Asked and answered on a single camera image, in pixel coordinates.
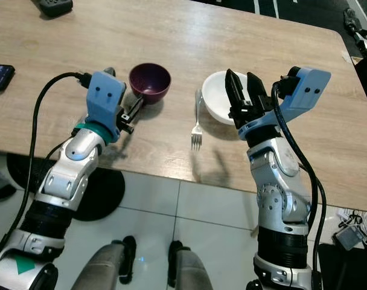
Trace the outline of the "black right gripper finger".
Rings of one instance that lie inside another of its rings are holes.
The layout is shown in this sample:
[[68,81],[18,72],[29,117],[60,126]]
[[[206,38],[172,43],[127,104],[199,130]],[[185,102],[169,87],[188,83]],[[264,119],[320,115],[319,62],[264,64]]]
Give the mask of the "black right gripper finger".
[[271,108],[271,100],[266,93],[263,81],[252,72],[247,72],[247,93],[249,93],[249,99],[253,108]]
[[241,79],[232,69],[225,74],[225,91],[230,102],[230,114],[246,114],[249,105],[245,102]]

